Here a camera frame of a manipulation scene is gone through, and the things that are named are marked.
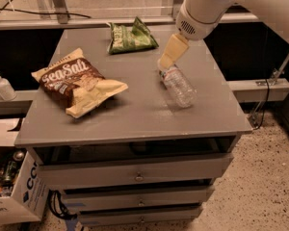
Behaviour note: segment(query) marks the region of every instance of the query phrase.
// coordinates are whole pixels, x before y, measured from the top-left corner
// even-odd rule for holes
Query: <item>desk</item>
[[[87,226],[196,218],[236,142],[251,132],[203,41],[191,42],[177,63],[197,89],[195,104],[171,104],[156,62],[175,27],[149,29],[159,49],[113,56],[109,28],[65,30],[52,62],[81,47],[106,78],[129,89],[79,119],[39,90],[15,141]]]

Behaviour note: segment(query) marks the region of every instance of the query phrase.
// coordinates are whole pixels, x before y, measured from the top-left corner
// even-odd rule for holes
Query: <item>speckled floor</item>
[[[85,228],[87,231],[289,231],[289,135],[273,111],[263,126],[237,143],[234,160],[215,191],[192,222],[172,221]],[[19,224],[2,225],[0,231],[19,230]],[[46,210],[32,231],[67,230],[64,221]]]

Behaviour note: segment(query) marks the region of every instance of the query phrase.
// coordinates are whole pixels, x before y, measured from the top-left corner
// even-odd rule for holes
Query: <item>white soap dispenser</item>
[[[10,82],[0,76],[0,95],[6,101],[10,101],[16,98],[17,93],[14,91]]]

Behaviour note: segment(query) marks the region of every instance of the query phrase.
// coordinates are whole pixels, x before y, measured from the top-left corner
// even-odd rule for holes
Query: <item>white box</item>
[[[40,221],[48,189],[37,176],[37,164],[29,153],[22,163],[10,197],[0,197],[0,224]]]

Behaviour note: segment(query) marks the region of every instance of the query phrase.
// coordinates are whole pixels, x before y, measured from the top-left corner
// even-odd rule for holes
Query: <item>chip bag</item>
[[[112,40],[108,47],[109,54],[125,53],[158,48],[158,43],[145,24],[136,17],[132,31],[124,25],[109,23]]]
[[[46,92],[55,92],[66,99],[66,113],[75,118],[128,88],[120,81],[105,79],[80,48],[32,76]]]

